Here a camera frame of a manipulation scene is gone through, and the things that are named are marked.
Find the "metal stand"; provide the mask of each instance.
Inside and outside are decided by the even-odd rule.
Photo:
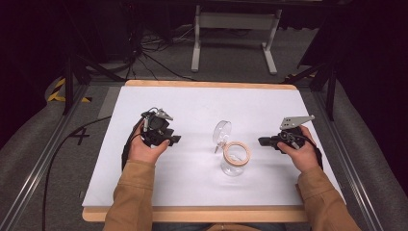
[[[269,30],[268,42],[263,42],[262,47],[267,60],[269,73],[277,73],[275,63],[270,53],[273,38],[279,24],[281,10],[275,14],[249,14],[249,13],[202,13],[200,6],[195,8],[195,43],[192,52],[191,71],[197,72],[200,61],[200,28],[232,28],[232,29],[252,29]]]

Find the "hand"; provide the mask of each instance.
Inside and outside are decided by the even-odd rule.
[[[153,148],[147,146],[146,144],[144,144],[141,136],[138,135],[140,134],[140,130],[143,124],[144,123],[141,122],[139,127],[135,131],[134,135],[137,136],[132,140],[128,160],[143,161],[155,165],[160,155],[164,151],[166,151],[168,145],[170,144],[170,141],[165,140],[159,146]]]
[[[313,141],[312,135],[309,132],[309,129],[302,125],[300,125],[299,127],[302,130],[303,136],[309,138],[313,143],[315,143]],[[283,152],[288,153],[288,155],[292,158],[294,166],[301,172],[312,167],[319,166],[318,159],[316,158],[315,148],[307,141],[299,150],[291,148],[283,142],[279,142],[278,147]]]

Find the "white tabletop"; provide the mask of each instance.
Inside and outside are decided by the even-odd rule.
[[[258,144],[277,135],[286,116],[307,116],[298,90],[122,87],[103,141],[84,207],[109,207],[121,173],[123,145],[140,114],[152,107],[170,116],[173,135],[182,136],[156,164],[154,206],[301,205],[295,188],[299,171],[288,155]],[[230,141],[244,142],[252,157],[243,175],[225,175],[214,153],[213,131],[232,123]],[[312,122],[307,126],[323,156],[324,171],[339,191]]]

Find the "aluminum rail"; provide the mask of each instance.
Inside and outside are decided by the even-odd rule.
[[[366,223],[369,226],[369,229],[372,231],[384,230],[383,227],[381,226],[377,214],[375,213],[372,207],[372,204],[370,202],[369,196],[367,195],[363,182],[358,176],[354,164],[351,162],[351,159],[348,155],[347,149],[345,148],[343,140],[338,132],[336,124],[333,121],[330,121],[330,119],[327,116],[321,92],[315,91],[313,92],[313,96],[315,97],[315,100],[318,102],[319,109],[323,114],[324,121],[327,124],[327,127],[329,128],[330,134],[333,137],[333,141],[335,142],[337,148],[339,149],[340,162],[342,164],[348,182],[350,183],[351,189],[353,190],[354,196],[357,199],[357,202],[366,220]]]
[[[26,208],[28,202],[30,201],[30,198],[32,197],[34,191],[36,190],[42,178],[42,175],[48,169],[53,153],[55,152],[60,140],[62,139],[62,135],[64,134],[65,128],[67,127],[68,122],[73,116],[75,109],[78,107],[79,103],[84,97],[88,89],[88,86],[80,85],[77,88],[78,89],[74,95],[74,103],[72,105],[72,108],[66,115],[62,116],[59,123],[57,124],[57,127],[55,128],[53,134],[51,135],[50,140],[45,145],[41,155],[39,156],[36,165],[34,166],[29,176],[27,177],[23,187],[20,190],[20,193],[18,194],[12,207],[6,214],[6,217],[2,221],[0,225],[0,231],[8,231],[14,229],[22,213],[24,212],[24,209]]]

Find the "metal frame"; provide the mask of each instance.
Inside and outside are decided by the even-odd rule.
[[[262,43],[265,59],[267,61],[269,73],[277,74],[276,65],[273,61],[270,47],[276,34],[279,24],[281,10],[275,14],[250,14],[250,13],[202,13],[200,6],[195,7],[194,32],[195,41],[192,51],[191,71],[197,72],[200,62],[200,28],[233,28],[269,30],[268,42]]]
[[[360,206],[361,212],[363,213],[369,229],[372,231],[384,230],[377,214],[374,211],[374,208],[371,205],[371,201],[369,199],[369,196],[367,195],[366,188],[364,187],[364,184],[361,181],[357,170],[348,155],[347,149],[345,148],[335,122],[332,121],[325,113],[324,99],[322,98],[320,92],[313,92],[313,96],[315,97],[315,100],[319,105],[319,109],[323,114],[324,121],[326,122],[327,128],[329,129],[330,134],[333,137],[333,141],[335,142],[336,147],[340,152],[340,162],[344,169],[345,176],[350,183],[351,189],[354,193],[354,197],[356,198]]]
[[[63,133],[65,128],[67,127],[68,122],[70,121],[71,117],[73,116],[75,109],[81,102],[82,98],[85,95],[88,87],[85,85],[81,85],[78,87],[71,109],[63,115],[60,119],[56,129],[54,130],[48,144],[45,145],[41,155],[39,156],[36,165],[34,166],[33,170],[27,177],[23,187],[20,190],[17,198],[15,199],[12,207],[7,212],[5,218],[3,219],[2,223],[0,224],[0,230],[13,230],[15,225],[17,224],[18,220],[20,219],[24,209],[26,208],[30,198],[34,194],[42,175],[48,169],[48,166],[51,162],[53,153],[55,152],[60,140],[63,137]]]

